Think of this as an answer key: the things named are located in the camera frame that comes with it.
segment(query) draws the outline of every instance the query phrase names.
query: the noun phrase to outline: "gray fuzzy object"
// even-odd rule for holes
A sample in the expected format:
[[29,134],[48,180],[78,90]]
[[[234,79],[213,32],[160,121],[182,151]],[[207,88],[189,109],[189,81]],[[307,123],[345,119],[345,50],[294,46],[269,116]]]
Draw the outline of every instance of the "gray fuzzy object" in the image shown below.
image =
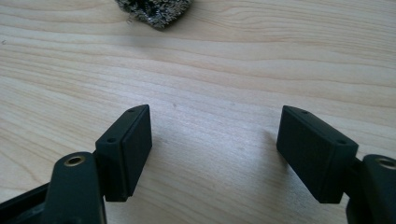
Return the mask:
[[154,28],[164,28],[189,8],[192,0],[115,0],[121,10]]

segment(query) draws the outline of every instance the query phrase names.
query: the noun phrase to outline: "table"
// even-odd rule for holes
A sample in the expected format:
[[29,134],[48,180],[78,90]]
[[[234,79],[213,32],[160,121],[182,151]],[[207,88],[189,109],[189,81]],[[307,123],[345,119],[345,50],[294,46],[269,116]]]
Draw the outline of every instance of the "table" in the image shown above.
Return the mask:
[[276,152],[283,105],[396,158],[396,2],[196,0],[168,29],[112,0],[0,2],[0,202],[149,104],[153,148],[109,223],[347,223]]

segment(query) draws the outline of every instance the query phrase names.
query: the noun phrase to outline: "wood grain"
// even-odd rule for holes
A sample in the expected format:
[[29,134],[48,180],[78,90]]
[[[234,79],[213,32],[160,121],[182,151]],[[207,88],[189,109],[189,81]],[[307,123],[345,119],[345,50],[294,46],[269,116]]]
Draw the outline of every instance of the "wood grain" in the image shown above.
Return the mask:
[[276,152],[282,105],[396,158],[396,2],[195,0],[173,26],[111,0],[0,2],[0,202],[127,108],[149,104],[154,147],[109,223],[347,223]]

